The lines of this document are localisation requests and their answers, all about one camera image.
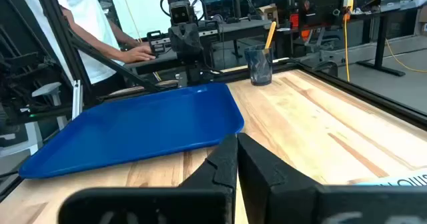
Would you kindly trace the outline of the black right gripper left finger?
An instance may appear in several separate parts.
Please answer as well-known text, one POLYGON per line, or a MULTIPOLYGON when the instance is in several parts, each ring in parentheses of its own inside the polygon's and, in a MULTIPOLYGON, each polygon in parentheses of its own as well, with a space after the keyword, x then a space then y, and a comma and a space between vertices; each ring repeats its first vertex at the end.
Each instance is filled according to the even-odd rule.
POLYGON ((63 202, 59 223, 233 223, 238 138, 231 134, 177 187, 100 187, 63 202))

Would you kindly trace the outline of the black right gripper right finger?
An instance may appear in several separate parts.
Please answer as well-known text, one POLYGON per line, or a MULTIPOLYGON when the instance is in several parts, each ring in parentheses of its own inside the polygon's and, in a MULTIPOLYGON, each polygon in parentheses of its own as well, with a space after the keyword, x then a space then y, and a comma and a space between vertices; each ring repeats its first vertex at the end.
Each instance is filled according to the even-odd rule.
POLYGON ((423 187, 322 185, 245 133, 238 174, 250 223, 425 223, 423 187))

